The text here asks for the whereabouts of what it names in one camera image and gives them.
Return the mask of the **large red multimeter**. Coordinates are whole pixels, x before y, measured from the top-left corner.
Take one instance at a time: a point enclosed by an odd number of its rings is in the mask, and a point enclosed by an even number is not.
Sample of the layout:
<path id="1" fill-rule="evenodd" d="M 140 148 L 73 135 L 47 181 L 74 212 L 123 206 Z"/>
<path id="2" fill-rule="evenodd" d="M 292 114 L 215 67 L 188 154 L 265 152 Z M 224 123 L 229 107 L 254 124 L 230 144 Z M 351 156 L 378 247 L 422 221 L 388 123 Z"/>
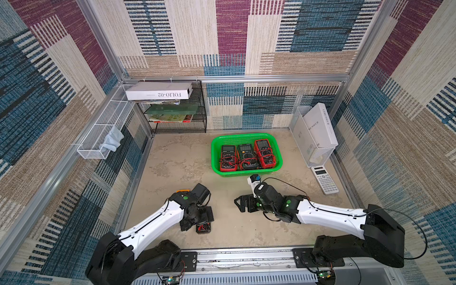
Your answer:
<path id="1" fill-rule="evenodd" d="M 219 160 L 221 172 L 235 172 L 238 169 L 238 157 L 236 147 L 233 145 L 222 145 L 221 157 Z"/>

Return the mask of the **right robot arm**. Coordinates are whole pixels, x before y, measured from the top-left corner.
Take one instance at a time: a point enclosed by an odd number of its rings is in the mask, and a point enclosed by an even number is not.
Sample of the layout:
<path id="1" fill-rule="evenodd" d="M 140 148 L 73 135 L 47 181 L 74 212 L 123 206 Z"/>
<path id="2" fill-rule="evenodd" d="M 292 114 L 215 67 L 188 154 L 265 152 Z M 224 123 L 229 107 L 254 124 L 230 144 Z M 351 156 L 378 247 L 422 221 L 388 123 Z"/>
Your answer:
<path id="1" fill-rule="evenodd" d="M 312 255 L 332 262 L 340 258 L 369 257 L 383 265 L 404 266 L 404 228 L 384 209 L 346 209 L 311 202 L 304 195 L 269 199 L 242 195 L 234 200 L 241 212 L 272 213 L 279 222 L 314 224 L 344 232 L 343 236 L 317 237 Z"/>

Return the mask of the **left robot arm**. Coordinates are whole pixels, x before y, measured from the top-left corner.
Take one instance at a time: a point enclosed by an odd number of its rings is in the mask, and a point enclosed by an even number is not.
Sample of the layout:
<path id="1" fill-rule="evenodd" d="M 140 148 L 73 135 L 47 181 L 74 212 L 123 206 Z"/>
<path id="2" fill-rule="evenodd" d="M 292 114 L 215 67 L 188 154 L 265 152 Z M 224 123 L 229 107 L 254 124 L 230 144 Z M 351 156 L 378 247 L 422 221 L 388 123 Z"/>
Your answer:
<path id="1" fill-rule="evenodd" d="M 211 193 L 198 184 L 191 191 L 173 193 L 158 211 L 118 234 L 108 232 L 99 240 L 85 270 L 94 285 L 130 285 L 148 273 L 185 271 L 181 249 L 170 240 L 149 245 L 178 224 L 185 232 L 214 220 L 208 205 Z"/>

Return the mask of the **small red multimeter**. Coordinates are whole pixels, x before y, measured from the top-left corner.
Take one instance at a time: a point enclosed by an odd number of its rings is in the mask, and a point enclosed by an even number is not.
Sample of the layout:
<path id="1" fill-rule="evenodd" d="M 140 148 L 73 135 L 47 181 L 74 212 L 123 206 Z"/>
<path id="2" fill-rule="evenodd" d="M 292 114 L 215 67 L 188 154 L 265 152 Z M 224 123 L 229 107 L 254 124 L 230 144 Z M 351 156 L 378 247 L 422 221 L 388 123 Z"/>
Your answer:
<path id="1" fill-rule="evenodd" d="M 276 157 L 267 139 L 255 140 L 254 148 L 258 161 L 263 169 L 271 169 L 276 166 Z"/>

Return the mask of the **black multimeter with leads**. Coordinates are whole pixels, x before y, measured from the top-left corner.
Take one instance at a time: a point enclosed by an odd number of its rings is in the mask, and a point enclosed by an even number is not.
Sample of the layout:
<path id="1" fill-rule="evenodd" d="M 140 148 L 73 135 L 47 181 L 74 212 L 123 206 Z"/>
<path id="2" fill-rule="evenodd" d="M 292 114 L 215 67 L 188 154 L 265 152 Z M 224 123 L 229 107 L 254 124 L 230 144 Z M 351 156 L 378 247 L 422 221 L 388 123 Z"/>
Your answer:
<path id="1" fill-rule="evenodd" d="M 208 234 L 211 232 L 211 223 L 203 223 L 196 226 L 196 233 L 199 235 Z"/>

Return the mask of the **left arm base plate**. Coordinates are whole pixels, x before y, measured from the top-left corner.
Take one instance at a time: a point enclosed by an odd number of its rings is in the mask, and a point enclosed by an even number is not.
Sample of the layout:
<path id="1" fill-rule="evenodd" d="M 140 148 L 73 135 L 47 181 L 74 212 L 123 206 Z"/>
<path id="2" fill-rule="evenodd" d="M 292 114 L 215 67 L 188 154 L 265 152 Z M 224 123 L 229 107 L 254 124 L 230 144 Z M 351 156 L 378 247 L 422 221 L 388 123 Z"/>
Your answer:
<path id="1" fill-rule="evenodd" d="M 197 270 L 198 252 L 184 251 L 176 257 L 174 272 L 195 272 Z"/>

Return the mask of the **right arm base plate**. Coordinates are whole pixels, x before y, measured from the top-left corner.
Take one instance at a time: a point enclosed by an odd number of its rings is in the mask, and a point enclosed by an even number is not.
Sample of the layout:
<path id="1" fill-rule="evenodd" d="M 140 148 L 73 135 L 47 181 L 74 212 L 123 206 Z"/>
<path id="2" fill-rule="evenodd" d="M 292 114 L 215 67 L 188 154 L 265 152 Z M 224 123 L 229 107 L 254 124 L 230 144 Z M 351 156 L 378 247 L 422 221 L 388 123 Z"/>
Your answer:
<path id="1" fill-rule="evenodd" d="M 316 257 L 313 248 L 293 248 L 292 254 L 297 268 L 321 268 L 321 267 L 344 267 L 342 258 L 335 261 L 325 260 L 323 257 Z"/>

